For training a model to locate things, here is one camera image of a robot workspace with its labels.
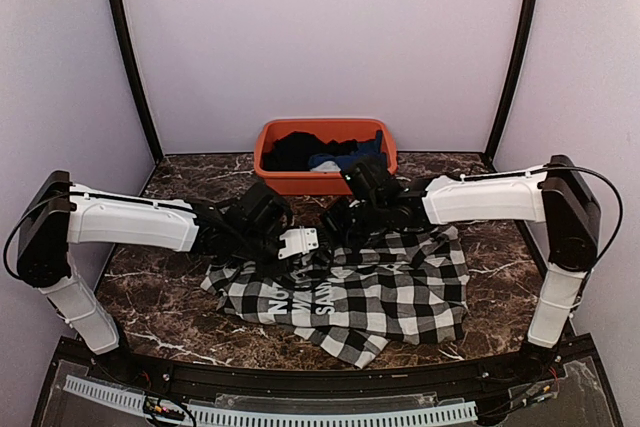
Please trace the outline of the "black white plaid shirt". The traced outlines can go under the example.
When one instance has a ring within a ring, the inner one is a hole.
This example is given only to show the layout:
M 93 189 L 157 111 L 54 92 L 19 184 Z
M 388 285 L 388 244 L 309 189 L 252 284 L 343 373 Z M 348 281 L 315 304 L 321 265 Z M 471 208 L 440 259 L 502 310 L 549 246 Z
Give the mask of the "black white plaid shirt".
M 338 248 L 331 264 L 309 262 L 284 279 L 254 263 L 210 267 L 201 284 L 240 319 L 277 325 L 363 368 L 391 341 L 439 344 L 464 336 L 469 273 L 455 227 L 389 232 L 358 253 Z

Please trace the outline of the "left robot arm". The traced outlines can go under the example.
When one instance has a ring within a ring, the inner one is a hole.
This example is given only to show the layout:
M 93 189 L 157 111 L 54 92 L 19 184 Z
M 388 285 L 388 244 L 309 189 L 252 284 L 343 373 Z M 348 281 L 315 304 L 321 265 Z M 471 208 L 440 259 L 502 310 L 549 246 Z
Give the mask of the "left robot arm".
M 294 226 L 286 199 L 263 183 L 211 202 L 153 199 L 90 188 L 66 171 L 52 172 L 5 241 L 7 273 L 38 290 L 120 383 L 141 374 L 116 320 L 82 278 L 72 255 L 77 245 L 153 247 L 250 262 L 277 278 L 321 251 L 317 227 Z

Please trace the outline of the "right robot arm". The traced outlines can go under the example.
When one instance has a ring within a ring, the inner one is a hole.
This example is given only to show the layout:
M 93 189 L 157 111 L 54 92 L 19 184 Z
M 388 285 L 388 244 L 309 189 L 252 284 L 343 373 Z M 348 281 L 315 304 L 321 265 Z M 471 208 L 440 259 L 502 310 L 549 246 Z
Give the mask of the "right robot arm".
M 342 172 L 350 194 L 331 204 L 321 221 L 332 240 L 352 251 L 379 232 L 471 221 L 513 221 L 532 247 L 530 225 L 544 226 L 548 256 L 534 255 L 544 282 L 528 344 L 510 360 L 511 373 L 530 381 L 547 367 L 547 349 L 559 342 L 593 269 L 611 247 L 600 241 L 601 207 L 588 176 L 609 181 L 566 155 L 554 155 L 543 165 L 511 172 L 446 174 L 402 185 L 376 159 L 365 157 Z

